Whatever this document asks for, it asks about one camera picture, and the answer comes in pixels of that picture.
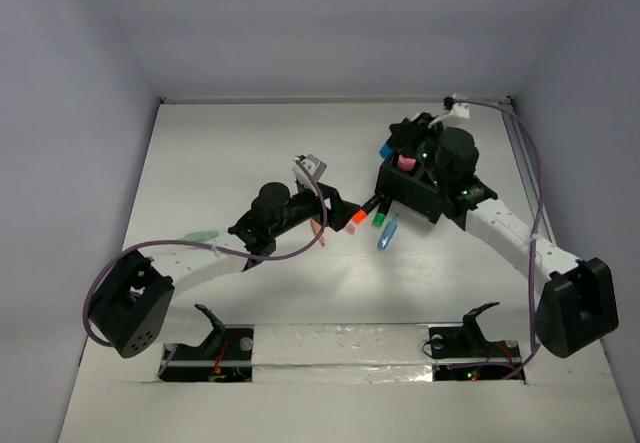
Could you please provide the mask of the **orange cap black highlighter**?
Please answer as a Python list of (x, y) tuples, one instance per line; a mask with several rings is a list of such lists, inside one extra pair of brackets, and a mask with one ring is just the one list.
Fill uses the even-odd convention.
[(353, 216), (353, 222), (356, 225), (360, 224), (380, 204), (381, 201), (382, 195), (374, 194), (360, 207), (357, 213)]

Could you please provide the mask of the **pink cap black highlighter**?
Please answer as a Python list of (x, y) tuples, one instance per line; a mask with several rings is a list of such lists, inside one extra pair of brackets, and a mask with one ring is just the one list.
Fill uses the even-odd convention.
[(416, 166), (416, 159), (404, 155), (399, 155), (396, 167), (405, 173), (411, 173)]

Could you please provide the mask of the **green cap black highlighter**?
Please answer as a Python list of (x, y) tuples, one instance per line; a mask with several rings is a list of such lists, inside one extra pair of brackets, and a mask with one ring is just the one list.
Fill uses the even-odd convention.
[(384, 197), (377, 208), (372, 225), (376, 228), (381, 228), (385, 222), (389, 210), (391, 208), (393, 199), (391, 197)]

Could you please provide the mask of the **blue cap black highlighter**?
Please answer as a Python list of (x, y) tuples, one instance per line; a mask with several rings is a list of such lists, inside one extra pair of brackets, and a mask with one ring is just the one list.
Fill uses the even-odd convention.
[(385, 142), (379, 150), (379, 155), (382, 159), (386, 159), (393, 153), (393, 151), (393, 146), (389, 142)]

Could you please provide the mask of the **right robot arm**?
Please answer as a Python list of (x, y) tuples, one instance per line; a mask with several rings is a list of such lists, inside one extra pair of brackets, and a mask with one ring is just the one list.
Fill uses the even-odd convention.
[(476, 174), (479, 150), (454, 112), (419, 113), (389, 127), (376, 190), (432, 223), (445, 217), (527, 280), (533, 343), (567, 358), (619, 326), (609, 266), (584, 260), (521, 221)]

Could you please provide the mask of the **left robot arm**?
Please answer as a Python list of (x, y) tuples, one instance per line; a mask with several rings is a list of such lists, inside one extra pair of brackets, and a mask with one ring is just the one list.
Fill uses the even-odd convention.
[(278, 237), (309, 220), (322, 231), (339, 232), (359, 209), (336, 188), (317, 181), (298, 183), (295, 193), (282, 183), (267, 183), (249, 210), (223, 231), (141, 242), (113, 257), (83, 303), (84, 330), (124, 359), (154, 342), (187, 344), (198, 357), (209, 358), (220, 349), (221, 333), (206, 323), (188, 330), (195, 318), (173, 307), (175, 297), (263, 262), (295, 258), (311, 246), (277, 254)]

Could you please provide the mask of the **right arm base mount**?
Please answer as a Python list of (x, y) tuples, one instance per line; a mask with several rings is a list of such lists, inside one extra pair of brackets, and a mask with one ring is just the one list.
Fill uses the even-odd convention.
[(498, 302), (469, 310), (460, 323), (430, 326), (422, 353), (431, 359), (436, 382), (525, 381), (519, 344), (488, 340), (478, 317)]

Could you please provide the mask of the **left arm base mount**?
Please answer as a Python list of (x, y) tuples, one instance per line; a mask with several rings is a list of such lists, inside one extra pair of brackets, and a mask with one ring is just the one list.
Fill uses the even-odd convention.
[(198, 345), (165, 346), (157, 376), (176, 383), (245, 383), (253, 374), (253, 326), (228, 327), (203, 304), (209, 332)]

